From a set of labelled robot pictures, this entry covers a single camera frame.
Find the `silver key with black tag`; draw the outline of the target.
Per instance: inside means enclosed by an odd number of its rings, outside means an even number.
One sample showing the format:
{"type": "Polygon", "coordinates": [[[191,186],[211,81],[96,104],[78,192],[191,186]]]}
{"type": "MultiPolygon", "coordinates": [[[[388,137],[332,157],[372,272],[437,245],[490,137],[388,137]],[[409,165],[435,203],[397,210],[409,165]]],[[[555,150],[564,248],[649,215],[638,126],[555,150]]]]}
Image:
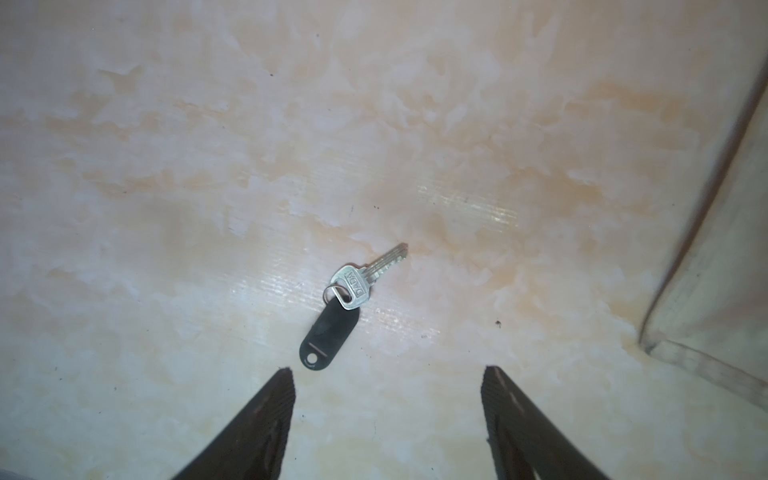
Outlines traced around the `silver key with black tag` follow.
{"type": "Polygon", "coordinates": [[[325,307],[299,347],[307,369],[319,371],[332,363],[355,329],[373,285],[407,255],[408,244],[400,243],[369,264],[345,264],[332,275],[322,294],[325,307]]]}

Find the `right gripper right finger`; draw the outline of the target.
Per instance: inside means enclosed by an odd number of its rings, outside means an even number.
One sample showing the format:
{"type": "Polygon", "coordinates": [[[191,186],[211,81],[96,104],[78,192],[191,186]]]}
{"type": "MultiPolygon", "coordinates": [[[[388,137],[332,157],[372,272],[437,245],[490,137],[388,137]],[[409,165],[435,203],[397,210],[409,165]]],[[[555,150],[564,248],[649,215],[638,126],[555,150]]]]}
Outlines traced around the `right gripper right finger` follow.
{"type": "Polygon", "coordinates": [[[499,479],[608,479],[500,367],[485,369],[481,401],[499,479]]]}

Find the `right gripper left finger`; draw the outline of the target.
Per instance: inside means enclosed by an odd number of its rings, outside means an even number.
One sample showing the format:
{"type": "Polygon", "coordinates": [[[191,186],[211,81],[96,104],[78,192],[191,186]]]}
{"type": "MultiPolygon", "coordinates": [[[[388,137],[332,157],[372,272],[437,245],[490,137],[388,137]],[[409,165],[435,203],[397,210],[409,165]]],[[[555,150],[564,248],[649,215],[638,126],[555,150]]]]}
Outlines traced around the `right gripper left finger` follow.
{"type": "Polygon", "coordinates": [[[296,400],[293,374],[278,370],[177,479],[277,479],[296,400]]]}

